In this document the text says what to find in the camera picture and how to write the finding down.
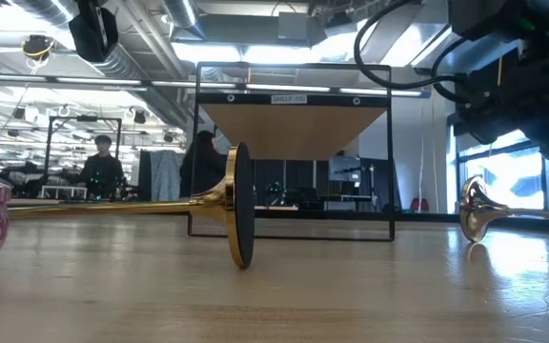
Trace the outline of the black aluminium table frame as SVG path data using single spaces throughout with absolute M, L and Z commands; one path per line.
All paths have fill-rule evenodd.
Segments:
M 331 219 L 355 221 L 388 221 L 388 214 L 384 212 L 315 212 L 315 211 L 283 211 L 283 210 L 256 210 L 256 218 L 270 219 Z M 403 213 L 398 212 L 396 222 L 426 222 L 459 224 L 457 214 L 441 213 Z M 549 219 L 511 217 L 494 220 L 490 229 L 508 229 L 519 232 L 549 233 Z

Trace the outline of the gold candlestick holder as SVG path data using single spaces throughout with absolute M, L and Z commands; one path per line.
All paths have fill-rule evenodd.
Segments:
M 549 218 L 549 211 L 513 209 L 500 204 L 488 195 L 488 185 L 482 177 L 467 179 L 460 192 L 459 221 L 461 231 L 471 242 L 480 242 L 488 232 L 489 224 L 512 216 L 539 216 Z
M 223 224 L 235 265 L 248 269 L 254 255 L 254 181 L 249 148 L 239 143 L 230 148 L 224 177 L 208 191 L 186 201 L 72 204 L 20 207 L 8 210 L 10 219 L 82 215 L 188 213 L 210 217 Z

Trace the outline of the person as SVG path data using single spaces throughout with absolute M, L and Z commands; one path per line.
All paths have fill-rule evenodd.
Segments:
M 112 198 L 124 173 L 121 162 L 111 155 L 112 140 L 107 135 L 94 138 L 97 153 L 90 156 L 78 177 L 87 188 L 89 199 Z
M 226 157 L 214 146 L 214 135 L 200 131 L 188 148 L 179 169 L 179 197 L 210 190 L 224 177 Z

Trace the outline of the grey fabric partition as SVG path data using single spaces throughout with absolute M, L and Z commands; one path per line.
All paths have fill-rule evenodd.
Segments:
M 140 201 L 175 201 L 180 193 L 180 167 L 184 154 L 142 151 L 138 170 Z

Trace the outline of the dark background monitor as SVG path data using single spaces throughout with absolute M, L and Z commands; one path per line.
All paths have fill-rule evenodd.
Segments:
M 329 161 L 329 180 L 359 182 L 361 180 L 361 170 L 359 158 L 337 155 Z

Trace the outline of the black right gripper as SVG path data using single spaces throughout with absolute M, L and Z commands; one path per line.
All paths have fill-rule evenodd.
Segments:
M 522 131 L 549 160 L 549 56 L 519 59 L 516 50 L 503 57 L 502 76 L 496 62 L 469 73 L 470 104 L 457 108 L 460 131 L 481 144 Z

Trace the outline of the wooden shelf with black frame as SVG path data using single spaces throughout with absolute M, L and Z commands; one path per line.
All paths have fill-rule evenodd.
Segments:
M 259 84 L 245 82 L 202 81 L 202 70 L 230 68 L 248 72 L 251 69 L 296 69 L 353 71 L 369 74 L 387 73 L 384 88 L 352 90 L 351 86 L 302 86 L 294 84 Z M 247 62 L 199 62 L 196 69 L 193 139 L 197 137 L 199 109 L 231 145 L 244 142 L 251 158 L 265 160 L 329 161 L 355 137 L 386 112 L 387 161 L 389 163 L 388 203 L 386 213 L 343 212 L 331 210 L 303 211 L 283 207 L 282 210 L 258 209 L 258 218 L 297 220 L 361 220 L 386 221 L 388 236 L 375 238 L 290 236 L 292 239 L 324 239 L 341 241 L 393 242 L 396 238 L 395 161 L 393 153 L 393 114 L 391 67 L 372 65 L 367 68 L 353 64 L 255 64 Z M 204 92 L 204 90 L 236 90 L 236 92 Z

